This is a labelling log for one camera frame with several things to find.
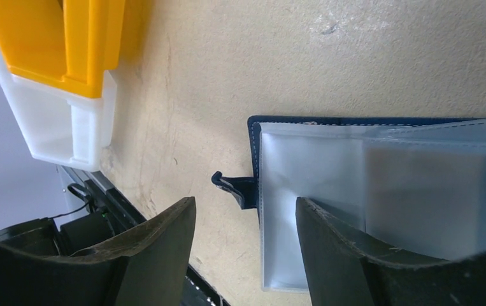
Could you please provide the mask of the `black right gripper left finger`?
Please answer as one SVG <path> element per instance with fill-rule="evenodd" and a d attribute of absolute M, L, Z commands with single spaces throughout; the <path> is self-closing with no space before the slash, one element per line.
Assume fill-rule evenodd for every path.
<path fill-rule="evenodd" d="M 196 225 L 196 200 L 70 256 L 0 244 L 0 305 L 178 305 Z"/>

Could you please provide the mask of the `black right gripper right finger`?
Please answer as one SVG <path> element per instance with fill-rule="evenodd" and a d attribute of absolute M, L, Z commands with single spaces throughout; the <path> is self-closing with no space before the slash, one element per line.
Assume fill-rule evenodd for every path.
<path fill-rule="evenodd" d="M 447 261 L 386 244 L 308 198 L 296 201 L 314 305 L 486 305 L 486 251 Z"/>

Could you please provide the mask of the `navy blue card holder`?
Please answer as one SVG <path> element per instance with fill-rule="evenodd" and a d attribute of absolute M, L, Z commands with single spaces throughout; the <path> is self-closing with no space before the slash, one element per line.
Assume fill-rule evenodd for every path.
<path fill-rule="evenodd" d="M 486 250 L 486 119 L 255 115 L 247 125 L 254 174 L 211 180 L 257 211 L 265 290 L 308 289 L 298 197 L 408 251 Z"/>

